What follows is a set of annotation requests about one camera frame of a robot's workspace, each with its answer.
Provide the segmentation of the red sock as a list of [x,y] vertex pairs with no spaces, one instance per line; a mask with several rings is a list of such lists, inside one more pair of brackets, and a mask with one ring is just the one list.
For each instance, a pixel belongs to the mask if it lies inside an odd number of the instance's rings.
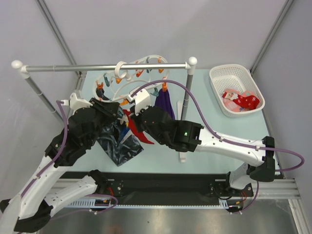
[[135,123],[134,121],[130,118],[130,111],[123,109],[122,110],[124,112],[124,114],[127,116],[128,118],[128,128],[132,131],[132,133],[134,134],[134,136],[136,136],[138,138],[138,140],[140,142],[143,142],[145,144],[154,144],[153,142],[151,142],[145,135],[143,132],[139,132],[136,129]]

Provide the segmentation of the white round clip hanger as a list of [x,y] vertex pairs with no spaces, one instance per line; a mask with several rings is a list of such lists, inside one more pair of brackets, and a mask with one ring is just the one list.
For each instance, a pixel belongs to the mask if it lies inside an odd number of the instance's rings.
[[[147,64],[149,63],[150,59],[157,59],[158,63],[168,63],[167,60],[159,55],[149,55],[143,58],[140,58],[136,61],[130,62],[130,63],[143,63],[143,64]],[[149,74],[149,80],[142,80],[142,79],[137,79],[134,80],[134,78],[139,78],[139,76],[146,71]],[[95,83],[93,86],[93,95],[94,98],[96,98],[99,101],[103,101],[103,102],[115,102],[121,99],[125,99],[127,97],[127,94],[125,95],[121,95],[119,97],[117,96],[117,93],[124,87],[126,87],[128,84],[134,83],[134,82],[151,82],[151,71],[152,69],[142,69],[142,70],[135,70],[135,72],[133,72],[132,74],[127,71],[127,74],[122,75],[121,77],[116,77],[115,76],[115,70],[113,71],[109,71],[109,72],[104,72],[103,74],[101,74],[101,76],[99,76],[98,78],[95,79]],[[122,82],[122,80],[126,80],[126,84],[124,84],[123,86],[121,86],[116,92],[113,90],[113,80],[115,80],[116,84],[119,84],[120,82]],[[152,88],[158,88],[162,83],[158,83],[158,84],[153,84],[148,86],[145,89],[152,89]],[[113,98],[109,99],[106,98],[106,96],[104,96],[104,85],[106,85],[107,87],[110,87],[111,91],[114,93]]]

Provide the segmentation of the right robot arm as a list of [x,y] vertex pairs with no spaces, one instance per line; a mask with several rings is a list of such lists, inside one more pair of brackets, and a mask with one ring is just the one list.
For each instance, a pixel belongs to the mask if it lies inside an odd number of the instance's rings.
[[177,152],[208,152],[242,161],[240,167],[227,173],[225,191],[229,195],[237,195],[254,181],[274,181],[274,152],[266,149],[274,145],[272,137],[255,141],[230,138],[199,123],[174,120],[156,106],[130,113],[129,118],[139,133],[146,132],[160,145]]

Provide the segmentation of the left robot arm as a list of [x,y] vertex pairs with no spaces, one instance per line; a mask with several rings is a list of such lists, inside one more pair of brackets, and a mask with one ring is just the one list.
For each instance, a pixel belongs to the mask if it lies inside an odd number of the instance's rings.
[[122,116],[118,102],[92,98],[79,100],[82,106],[67,118],[63,106],[70,102],[57,101],[64,128],[46,148],[34,174],[16,196],[0,202],[2,234],[35,233],[61,209],[84,196],[114,198],[99,170],[90,171],[74,185],[50,192],[58,179],[94,146],[103,128]]

